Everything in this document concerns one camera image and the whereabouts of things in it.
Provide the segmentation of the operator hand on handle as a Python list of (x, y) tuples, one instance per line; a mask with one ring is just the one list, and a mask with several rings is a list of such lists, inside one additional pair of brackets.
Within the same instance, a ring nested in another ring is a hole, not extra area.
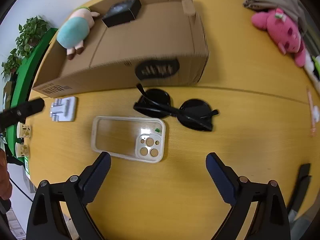
[(10, 182), (10, 174), (8, 172), (8, 164), (6, 154), (0, 151), (0, 197), (8, 200), (12, 195), (12, 184)]

